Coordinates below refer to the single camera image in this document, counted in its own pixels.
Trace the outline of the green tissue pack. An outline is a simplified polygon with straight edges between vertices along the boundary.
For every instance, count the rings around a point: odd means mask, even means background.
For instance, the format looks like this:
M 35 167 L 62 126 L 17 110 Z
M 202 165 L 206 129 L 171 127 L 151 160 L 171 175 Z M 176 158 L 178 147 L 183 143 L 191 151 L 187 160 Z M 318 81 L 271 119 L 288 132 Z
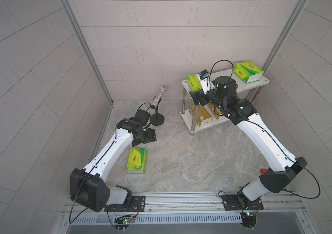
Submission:
M 198 75 L 188 75 L 187 83 L 193 92 L 202 90 L 202 86 Z
M 234 73 L 244 82 L 251 83 L 259 81 L 264 74 L 258 66 L 252 63 L 250 60 L 236 63 L 234 67 Z
M 128 174 L 144 174 L 147 160 L 145 148 L 131 148 L 127 163 Z

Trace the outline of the aluminium mounting rail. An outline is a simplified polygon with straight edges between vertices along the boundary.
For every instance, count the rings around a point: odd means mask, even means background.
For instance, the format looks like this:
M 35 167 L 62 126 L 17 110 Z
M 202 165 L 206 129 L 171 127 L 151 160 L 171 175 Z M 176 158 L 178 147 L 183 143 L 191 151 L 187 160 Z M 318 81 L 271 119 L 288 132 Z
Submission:
M 153 214 L 187 214 L 187 213 L 226 213 L 225 207 L 230 209 L 236 205 L 233 199 L 223 201 L 224 195 L 231 192 L 187 192 L 187 193 L 135 193 L 135 196 L 145 196 L 145 202 L 140 205 L 143 211 L 110 212 L 110 215 L 153 215 Z M 279 194 L 269 193 L 261 197 L 249 208 L 239 207 L 235 212 L 305 212 L 310 208 L 298 196 L 287 192 Z

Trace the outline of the gold tissue pack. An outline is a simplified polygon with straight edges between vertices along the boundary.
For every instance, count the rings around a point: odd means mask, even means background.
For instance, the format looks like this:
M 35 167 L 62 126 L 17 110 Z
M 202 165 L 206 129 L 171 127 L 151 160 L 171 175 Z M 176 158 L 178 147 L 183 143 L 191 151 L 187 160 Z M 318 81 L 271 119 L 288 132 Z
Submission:
M 218 108 L 216 108 L 214 105 L 212 105 L 211 103 L 208 103 L 207 106 L 208 106 L 208 108 L 210 109 L 210 111 L 212 112 L 213 116 L 214 116 L 218 121 L 225 119 L 225 116 L 223 116 L 223 115 L 221 114 L 221 111 L 220 111 Z
M 194 121 L 194 116 L 195 116 L 195 105 L 191 105 L 189 107 L 189 113 L 192 116 L 192 121 Z M 196 125 L 199 127 L 204 127 L 212 122 L 212 116 L 210 113 L 201 105 L 198 106 L 198 113 L 196 119 Z

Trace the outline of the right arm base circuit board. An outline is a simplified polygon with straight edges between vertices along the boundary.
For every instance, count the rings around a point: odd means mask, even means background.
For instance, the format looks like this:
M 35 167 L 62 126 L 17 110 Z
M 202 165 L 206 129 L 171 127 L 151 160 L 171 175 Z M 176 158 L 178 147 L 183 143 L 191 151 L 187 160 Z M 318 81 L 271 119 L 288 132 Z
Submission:
M 241 215 L 241 225 L 245 228 L 254 229 L 257 223 L 257 216 L 255 213 L 243 212 Z

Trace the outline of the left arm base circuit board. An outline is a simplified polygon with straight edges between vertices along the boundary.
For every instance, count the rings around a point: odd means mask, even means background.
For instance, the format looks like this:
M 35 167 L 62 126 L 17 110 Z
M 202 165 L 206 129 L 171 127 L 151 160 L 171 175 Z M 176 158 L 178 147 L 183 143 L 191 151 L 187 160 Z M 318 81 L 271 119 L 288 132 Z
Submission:
M 119 231 L 125 231 L 133 222 L 135 218 L 130 215 L 123 215 L 114 220 L 114 227 Z

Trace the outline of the white two-tier shelf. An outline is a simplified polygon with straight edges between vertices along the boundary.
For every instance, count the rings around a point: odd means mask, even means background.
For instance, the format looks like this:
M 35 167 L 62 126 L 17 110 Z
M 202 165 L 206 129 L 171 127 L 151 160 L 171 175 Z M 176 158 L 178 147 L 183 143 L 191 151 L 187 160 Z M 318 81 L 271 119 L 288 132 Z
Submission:
M 264 85 L 267 85 L 270 81 L 267 79 L 265 76 L 262 76 L 260 80 L 255 81 L 255 82 L 250 82 L 250 83 L 244 83 L 235 73 L 233 74 L 232 78 L 236 81 L 237 83 L 237 93 L 242 93 L 242 92 L 250 92 L 252 89 L 256 89 L 258 87 L 262 87 Z M 180 112 L 181 118 L 183 119 L 184 123 L 186 124 L 189 132 L 193 135 L 197 132 L 200 132 L 202 130 L 211 128 L 213 126 L 217 126 L 219 124 L 228 122 L 228 118 L 223 118 L 221 120 L 217 120 L 213 116 L 213 112 L 210 109 L 207 109 L 207 111 L 211 114 L 212 120 L 209 124 L 200 127 L 197 124 L 197 119 L 189 112 L 189 107 L 185 107 L 186 103 L 186 97 L 191 97 L 189 94 L 191 92 L 191 89 L 188 85 L 187 80 L 182 81 L 182 86 L 184 88 L 184 93 L 183 93 L 183 103 L 182 103 L 182 108 L 183 110 Z

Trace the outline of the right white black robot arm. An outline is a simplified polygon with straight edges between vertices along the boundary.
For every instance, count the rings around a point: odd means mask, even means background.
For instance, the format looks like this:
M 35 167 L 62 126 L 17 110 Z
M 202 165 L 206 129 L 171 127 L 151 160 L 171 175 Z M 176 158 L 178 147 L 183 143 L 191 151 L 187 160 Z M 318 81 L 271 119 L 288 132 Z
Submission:
M 258 198 L 268 193 L 279 193 L 307 165 L 302 157 L 289 152 L 262 121 L 254 106 L 237 95 L 237 84 L 228 76 L 210 81 L 208 75 L 198 78 L 202 89 L 191 91 L 195 105 L 212 104 L 221 115 L 238 126 L 256 145 L 269 164 L 259 178 L 242 187 L 238 193 L 241 209 L 250 207 Z

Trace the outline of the glitter microphone on black stand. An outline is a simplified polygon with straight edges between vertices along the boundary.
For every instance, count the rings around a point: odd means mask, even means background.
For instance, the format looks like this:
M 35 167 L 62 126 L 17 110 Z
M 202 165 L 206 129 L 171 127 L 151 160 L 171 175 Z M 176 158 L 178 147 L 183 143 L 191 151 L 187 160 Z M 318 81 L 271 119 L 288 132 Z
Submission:
M 150 124 L 154 126 L 160 126 L 164 123 L 165 117 L 162 114 L 159 114 L 158 112 L 158 106 L 159 103 L 162 100 L 162 96 L 165 94 L 165 92 L 168 90 L 166 86 L 161 86 L 159 92 L 157 95 L 154 97 L 152 103 L 150 104 L 150 108 L 155 110 L 155 114 L 153 114 L 150 117 Z

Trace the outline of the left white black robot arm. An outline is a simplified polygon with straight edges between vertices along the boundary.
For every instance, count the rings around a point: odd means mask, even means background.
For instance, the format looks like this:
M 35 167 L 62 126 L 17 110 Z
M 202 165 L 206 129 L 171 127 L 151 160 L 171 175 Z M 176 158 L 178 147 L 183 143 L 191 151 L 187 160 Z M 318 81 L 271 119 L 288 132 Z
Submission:
M 135 116 L 116 124 L 114 134 L 101 152 L 83 169 L 74 169 L 70 174 L 71 200 L 95 212 L 127 211 L 131 207 L 130 189 L 106 185 L 110 170 L 119 156 L 129 146 L 156 141 L 155 130 L 148 127 L 151 114 L 137 110 Z

